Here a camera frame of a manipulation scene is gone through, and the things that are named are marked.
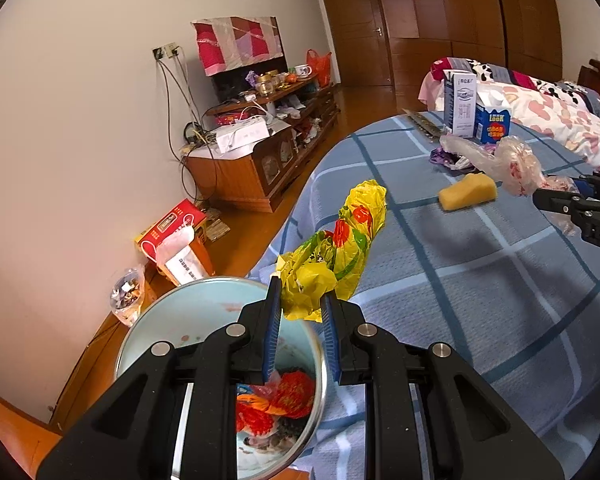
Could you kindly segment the yellow printed plastic bag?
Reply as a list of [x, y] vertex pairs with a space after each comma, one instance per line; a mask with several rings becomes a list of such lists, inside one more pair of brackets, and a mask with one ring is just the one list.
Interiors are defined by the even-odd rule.
[[375, 180], [351, 188], [330, 230], [319, 230], [277, 257], [282, 309], [289, 321], [321, 322], [321, 298], [349, 300], [358, 288], [373, 241], [386, 223], [387, 190]]

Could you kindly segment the clear and orange snack bag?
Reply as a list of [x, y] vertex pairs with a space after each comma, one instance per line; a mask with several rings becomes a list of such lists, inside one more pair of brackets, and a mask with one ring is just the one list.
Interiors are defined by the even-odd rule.
[[477, 168], [477, 174], [486, 174], [495, 184], [501, 183], [502, 188], [513, 196], [531, 196], [539, 188], [577, 191], [571, 178], [544, 174], [530, 145], [516, 136], [506, 136], [491, 150], [468, 139], [447, 134], [440, 138], [440, 148], [466, 156]]

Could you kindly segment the red plastic bag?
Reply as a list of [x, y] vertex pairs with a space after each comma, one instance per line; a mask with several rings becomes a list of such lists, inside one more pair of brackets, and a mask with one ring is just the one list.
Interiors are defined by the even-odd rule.
[[306, 418], [311, 414], [314, 379], [303, 370], [274, 373], [264, 386], [249, 386], [238, 392], [236, 431], [250, 437], [272, 436], [283, 420]]

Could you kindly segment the purple plastic wrapper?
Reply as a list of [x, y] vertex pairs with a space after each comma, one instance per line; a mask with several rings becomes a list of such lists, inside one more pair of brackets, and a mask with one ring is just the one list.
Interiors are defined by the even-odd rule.
[[429, 161], [438, 166], [456, 172], [476, 172], [477, 168], [464, 155], [445, 151], [443, 148], [435, 148], [430, 152]]

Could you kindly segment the pink heart pattern quilt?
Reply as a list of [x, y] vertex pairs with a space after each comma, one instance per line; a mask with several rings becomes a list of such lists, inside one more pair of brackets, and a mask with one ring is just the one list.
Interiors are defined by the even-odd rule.
[[[562, 144], [600, 170], [600, 118], [586, 108], [577, 107], [554, 96], [512, 84], [478, 82], [478, 90], [501, 91], [512, 111], [512, 125], [521, 125]], [[422, 82], [419, 99], [430, 110], [444, 110], [444, 79], [427, 77]]]

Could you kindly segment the black white spotted pillow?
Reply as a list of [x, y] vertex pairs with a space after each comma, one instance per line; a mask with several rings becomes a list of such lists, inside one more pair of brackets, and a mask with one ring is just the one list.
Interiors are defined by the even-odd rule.
[[585, 108], [600, 118], [600, 95], [594, 90], [572, 81], [548, 82], [534, 78], [516, 70], [506, 67], [481, 63], [472, 58], [439, 58], [429, 69], [429, 75], [435, 82], [444, 79], [446, 70], [464, 70], [473, 73], [478, 82], [498, 82], [499, 84], [512, 84], [528, 90], [535, 90], [548, 96], [567, 101], [577, 107]]

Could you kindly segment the blue plaid bed sheet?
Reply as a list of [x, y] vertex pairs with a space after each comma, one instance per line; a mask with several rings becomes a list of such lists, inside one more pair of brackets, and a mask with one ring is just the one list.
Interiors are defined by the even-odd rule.
[[553, 226], [527, 197], [446, 212], [453, 181], [403, 116], [340, 141], [250, 271], [330, 229], [355, 185], [387, 191], [387, 218], [353, 300], [400, 341], [452, 346], [542, 439], [567, 477], [600, 436], [600, 248]]

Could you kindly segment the red cardboard box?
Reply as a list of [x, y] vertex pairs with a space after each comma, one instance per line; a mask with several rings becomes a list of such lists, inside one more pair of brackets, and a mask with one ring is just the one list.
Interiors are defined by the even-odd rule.
[[149, 261], [156, 262], [157, 248], [168, 236], [186, 226], [191, 226], [198, 232], [206, 220], [207, 215], [186, 198], [135, 237], [134, 243]]

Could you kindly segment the clear bag of wrappers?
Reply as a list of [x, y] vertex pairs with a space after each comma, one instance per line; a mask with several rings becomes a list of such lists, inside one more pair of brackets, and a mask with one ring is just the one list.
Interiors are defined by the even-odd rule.
[[145, 300], [145, 268], [126, 269], [112, 286], [109, 296], [111, 313], [125, 326], [131, 327], [140, 317]]

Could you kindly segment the white tall milk carton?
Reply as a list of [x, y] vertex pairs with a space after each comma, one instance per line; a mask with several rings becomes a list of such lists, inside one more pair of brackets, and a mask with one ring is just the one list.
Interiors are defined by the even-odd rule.
[[474, 136], [477, 108], [477, 76], [464, 70], [444, 71], [443, 121], [454, 136]]

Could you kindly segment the dark flat snack packet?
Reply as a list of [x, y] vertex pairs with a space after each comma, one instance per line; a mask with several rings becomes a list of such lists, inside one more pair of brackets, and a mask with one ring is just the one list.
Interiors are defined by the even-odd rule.
[[404, 108], [406, 119], [432, 142], [438, 142], [445, 135], [445, 128], [434, 124], [424, 113], [413, 112]]

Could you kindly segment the white flat box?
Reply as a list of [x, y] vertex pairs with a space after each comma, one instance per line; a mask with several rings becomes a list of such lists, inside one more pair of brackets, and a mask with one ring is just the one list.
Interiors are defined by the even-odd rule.
[[225, 154], [270, 136], [268, 124], [262, 116], [253, 116], [214, 130], [218, 151]]

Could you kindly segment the glass jar with gold lid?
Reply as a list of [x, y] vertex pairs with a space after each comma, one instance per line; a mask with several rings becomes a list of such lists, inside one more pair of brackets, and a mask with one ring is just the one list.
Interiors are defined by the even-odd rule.
[[270, 96], [273, 94], [275, 91], [275, 84], [272, 76], [269, 74], [257, 76], [256, 89], [260, 96]]

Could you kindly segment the television with patchwork cover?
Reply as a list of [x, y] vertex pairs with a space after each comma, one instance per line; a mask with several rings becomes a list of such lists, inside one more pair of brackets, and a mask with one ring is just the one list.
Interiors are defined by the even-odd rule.
[[287, 68], [275, 16], [204, 18], [190, 24], [204, 74], [221, 103], [253, 89], [257, 76]]

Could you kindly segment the wall power socket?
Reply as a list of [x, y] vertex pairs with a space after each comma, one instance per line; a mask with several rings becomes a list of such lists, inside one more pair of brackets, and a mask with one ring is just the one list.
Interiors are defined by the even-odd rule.
[[178, 52], [180, 52], [180, 46], [176, 42], [170, 42], [170, 44], [152, 50], [152, 55], [156, 61], [160, 61], [163, 58], [173, 58], [178, 55]]

